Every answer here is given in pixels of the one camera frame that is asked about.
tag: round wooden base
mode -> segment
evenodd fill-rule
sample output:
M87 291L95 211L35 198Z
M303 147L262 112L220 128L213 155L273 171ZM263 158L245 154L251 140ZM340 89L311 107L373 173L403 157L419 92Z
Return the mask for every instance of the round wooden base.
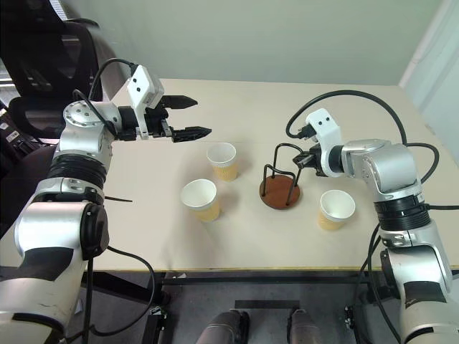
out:
M287 204L288 191L292 185L292 178L276 174L273 177L266 177L266 194L263 193L263 182L260 184L260 198L262 201L274 209L287 209L294 206L300 198L300 188L295 186L293 188L290 202Z

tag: yellow paper cup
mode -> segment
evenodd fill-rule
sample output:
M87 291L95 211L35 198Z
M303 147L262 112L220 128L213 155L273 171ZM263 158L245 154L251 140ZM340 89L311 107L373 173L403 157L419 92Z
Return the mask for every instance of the yellow paper cup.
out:
M207 159L215 174L223 181L237 177L236 148L231 143L221 142L207 150Z
M180 199L201 221L214 221L220 213L217 187L208 179L197 179L184 186Z
M330 190L321 197L321 210L318 224L323 229L338 229L352 216L356 210L356 202L347 192Z

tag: white wall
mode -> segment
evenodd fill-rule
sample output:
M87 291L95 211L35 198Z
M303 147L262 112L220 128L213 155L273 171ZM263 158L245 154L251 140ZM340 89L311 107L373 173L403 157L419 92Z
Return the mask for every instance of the white wall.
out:
M405 89L459 164L459 1L447 14Z
M438 0L61 0L160 77L396 85Z

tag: silver robot arm segment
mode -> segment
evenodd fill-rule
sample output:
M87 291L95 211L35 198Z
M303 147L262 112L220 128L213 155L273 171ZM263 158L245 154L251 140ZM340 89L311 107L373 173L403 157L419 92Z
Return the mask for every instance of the silver robot arm segment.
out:
M298 167L313 167L318 176L361 179L372 193L387 248L381 253L383 272L402 301L402 342L459 343L459 305L449 296L450 263L410 150L387 140L343 144L339 126L325 109L311 113L302 130L318 144L309 156L293 159Z
M87 261L108 246L103 184L110 168L112 142L138 136L196 140L211 130L174 130L166 108L197 102L164 96L146 68L137 66L128 82L131 106L77 101L64 110L61 134L48 176L14 224L23 262L0 281L0 337L3 343L61 343L73 316Z

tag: table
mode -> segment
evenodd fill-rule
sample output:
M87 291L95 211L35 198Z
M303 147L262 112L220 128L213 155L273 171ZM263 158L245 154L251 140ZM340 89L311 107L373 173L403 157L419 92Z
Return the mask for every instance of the table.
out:
M200 125L212 133L190 143L169 139L116 142L104 187L107 196L132 199L133 203L106 201L110 245L147 259L156 271L227 271L261 269L358 269L377 223L372 198L362 181L319 178L304 170L299 182L301 199L291 209L277 211L258 196L262 170L273 162L278 143L289 142L307 149L312 141L289 139L285 125L305 102L321 93L353 89L377 95L399 114L409 142L426 142L440 151L440 165L425 184L426 202L459 204L459 184L453 183L458 167L440 141L426 128L404 91L397 86L312 85L210 80L162 80L166 94L188 95L199 105L170 110L169 125L176 129ZM114 101L125 105L126 93ZM391 117L377 104L359 97L333 97L311 108L327 109L341 126L344 142L384 138L400 142ZM293 126L304 123L306 114ZM215 142L235 145L240 175L233 182L219 181L206 160L206 149ZM412 149L420 174L430 167L432 154ZM280 149L279 166L295 171L295 152ZM217 185L222 214L203 224L181 205L181 187L195 178L209 178ZM352 220L338 231L324 231L316 223L321 194L339 188L356 201ZM453 268L459 267L456 243L458 214L431 211L437 222ZM20 262L12 232L0 245L0 265ZM374 264L379 264L379 249ZM97 270L144 270L132 259L104 252L95 259Z

